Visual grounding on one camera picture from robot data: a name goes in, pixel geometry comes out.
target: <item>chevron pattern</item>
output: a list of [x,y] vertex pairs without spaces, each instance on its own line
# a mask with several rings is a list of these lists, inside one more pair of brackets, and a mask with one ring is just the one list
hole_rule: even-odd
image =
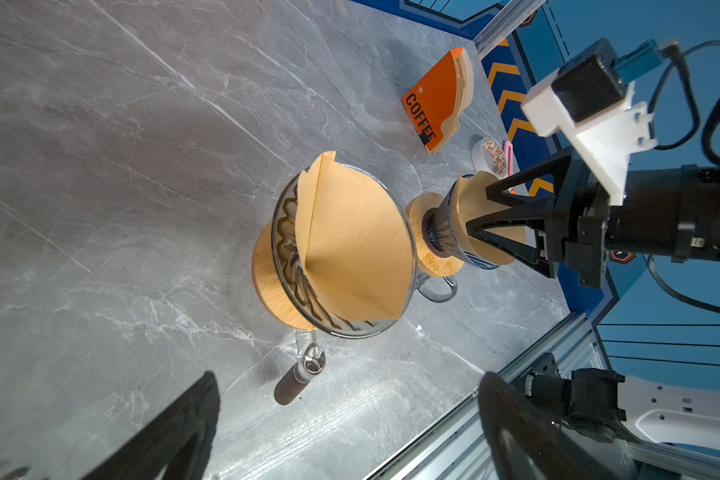
[[490,67],[490,72],[488,73],[488,84],[493,87],[494,80],[496,80],[496,74],[497,73],[509,73],[510,75],[519,75],[520,70],[518,69],[517,65],[510,65],[506,63],[494,63]]
[[[483,69],[488,76],[488,84],[498,106],[504,128],[514,146],[515,158],[521,170],[547,158],[553,151],[547,140],[536,135],[534,126],[530,124],[520,104],[525,100],[530,87],[530,78],[525,63],[520,58],[518,42],[515,36],[502,40],[483,59]],[[528,194],[532,197],[547,196],[552,192],[551,177],[537,178],[529,182]]]
[[504,111],[504,107],[507,106],[507,102],[509,100],[516,101],[519,104],[521,104],[521,103],[523,103],[523,100],[525,100],[525,94],[522,94],[519,91],[509,91],[509,90],[502,91],[501,98],[499,99],[499,102],[498,102],[499,113]]
[[541,188],[542,190],[546,190],[551,194],[554,193],[554,186],[551,183],[541,178],[537,178],[530,185],[530,188],[528,189],[528,195],[531,197],[536,197],[536,195],[538,195],[539,193],[539,188]]

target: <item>brown paper filter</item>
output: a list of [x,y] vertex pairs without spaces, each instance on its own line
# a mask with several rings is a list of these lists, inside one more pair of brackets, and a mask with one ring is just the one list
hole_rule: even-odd
[[319,302],[350,322],[399,319],[415,268],[389,193],[325,152],[298,178],[296,244]]

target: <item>wooden base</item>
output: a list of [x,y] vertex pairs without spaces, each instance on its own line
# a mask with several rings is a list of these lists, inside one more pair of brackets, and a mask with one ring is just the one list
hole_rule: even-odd
[[272,222],[264,227],[253,247],[251,274],[256,294],[272,316],[295,329],[316,330],[293,305],[277,276],[272,255]]
[[442,201],[442,195],[429,192],[414,198],[405,208],[405,214],[411,221],[413,236],[416,240],[418,268],[427,275],[438,277],[455,275],[464,266],[464,262],[455,256],[443,258],[435,254],[424,239],[422,229],[424,214],[440,206]]

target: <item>marble countertop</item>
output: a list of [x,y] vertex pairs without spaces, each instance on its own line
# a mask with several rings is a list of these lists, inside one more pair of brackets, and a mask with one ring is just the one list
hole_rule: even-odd
[[[437,155],[400,97],[450,48],[472,105]],[[0,2],[0,475],[74,479],[213,370],[208,478],[361,478],[567,314],[519,264],[464,268],[367,340],[322,336],[301,398],[292,331],[250,259],[325,150],[402,205],[506,138],[474,45],[339,0]]]

